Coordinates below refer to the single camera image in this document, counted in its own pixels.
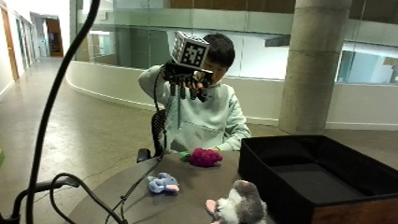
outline white plush toy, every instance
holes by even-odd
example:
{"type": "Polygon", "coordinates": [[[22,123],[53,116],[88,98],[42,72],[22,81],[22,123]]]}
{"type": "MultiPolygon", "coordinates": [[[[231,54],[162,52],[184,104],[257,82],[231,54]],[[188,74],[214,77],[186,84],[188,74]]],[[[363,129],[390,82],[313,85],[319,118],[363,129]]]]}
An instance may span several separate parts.
{"type": "Polygon", "coordinates": [[[211,224],[266,224],[266,203],[255,185],[245,180],[235,181],[226,199],[206,201],[206,210],[214,217],[211,224]]]}

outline floor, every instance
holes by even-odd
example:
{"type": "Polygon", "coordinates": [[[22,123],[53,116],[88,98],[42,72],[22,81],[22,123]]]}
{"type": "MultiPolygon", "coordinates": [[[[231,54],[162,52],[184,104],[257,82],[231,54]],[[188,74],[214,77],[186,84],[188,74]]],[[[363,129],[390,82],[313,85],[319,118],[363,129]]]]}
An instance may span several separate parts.
{"type": "MultiPolygon", "coordinates": [[[[4,217],[10,214],[14,196],[28,187],[36,134],[60,63],[58,58],[41,58],[8,93],[0,96],[0,148],[6,156],[0,168],[0,212],[4,217]]],[[[48,122],[38,181],[66,172],[94,189],[136,163],[138,148],[152,148],[152,114],[152,111],[92,98],[64,82],[48,122]]],[[[271,126],[249,127],[253,136],[285,134],[271,126]]],[[[326,130],[325,135],[398,169],[398,132],[326,130]]],[[[58,189],[54,196],[66,214],[84,197],[85,192],[72,188],[58,189]]],[[[48,192],[36,194],[34,201],[36,223],[62,223],[50,206],[48,192]]]]}

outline black hair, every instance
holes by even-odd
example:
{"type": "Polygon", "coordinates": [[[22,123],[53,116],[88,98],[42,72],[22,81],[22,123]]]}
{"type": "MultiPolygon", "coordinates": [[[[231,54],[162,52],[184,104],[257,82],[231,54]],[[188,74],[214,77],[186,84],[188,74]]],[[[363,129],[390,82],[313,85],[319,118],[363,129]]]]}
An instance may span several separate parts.
{"type": "Polygon", "coordinates": [[[210,34],[202,38],[209,42],[207,60],[219,64],[222,67],[230,67],[235,59],[234,43],[223,34],[210,34]]]}

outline round table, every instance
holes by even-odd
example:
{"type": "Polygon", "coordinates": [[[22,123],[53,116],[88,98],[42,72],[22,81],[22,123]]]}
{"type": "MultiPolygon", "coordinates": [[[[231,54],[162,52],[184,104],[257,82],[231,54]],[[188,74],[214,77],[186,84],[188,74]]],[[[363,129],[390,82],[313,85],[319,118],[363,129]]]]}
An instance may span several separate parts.
{"type": "MultiPolygon", "coordinates": [[[[169,173],[180,183],[177,194],[153,194],[145,179],[137,186],[124,204],[124,217],[128,223],[210,223],[213,218],[205,210],[205,201],[225,198],[233,183],[239,179],[237,173],[238,152],[222,151],[219,166],[199,168],[182,161],[180,154],[165,155],[158,167],[149,174],[169,173]]],[[[134,164],[112,177],[93,190],[97,197],[113,208],[120,197],[150,169],[156,159],[134,164]]],[[[86,196],[72,211],[69,218],[76,223],[104,223],[105,210],[86,196]]]]}

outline young man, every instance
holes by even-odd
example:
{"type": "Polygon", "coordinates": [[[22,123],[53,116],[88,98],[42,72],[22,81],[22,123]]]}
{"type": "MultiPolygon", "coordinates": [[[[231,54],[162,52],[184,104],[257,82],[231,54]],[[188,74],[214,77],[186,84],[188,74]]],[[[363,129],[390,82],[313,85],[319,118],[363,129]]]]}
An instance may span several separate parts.
{"type": "MultiPolygon", "coordinates": [[[[157,100],[165,106],[166,152],[193,151],[201,147],[213,150],[239,150],[241,139],[250,137],[246,118],[242,115],[234,89],[219,81],[233,65],[235,50],[233,41],[222,34],[203,37],[210,48],[202,69],[213,72],[213,83],[206,89],[207,101],[170,96],[170,85],[158,78],[157,100]]],[[[140,75],[145,93],[154,97],[154,82],[160,66],[150,67],[140,75]]]]}

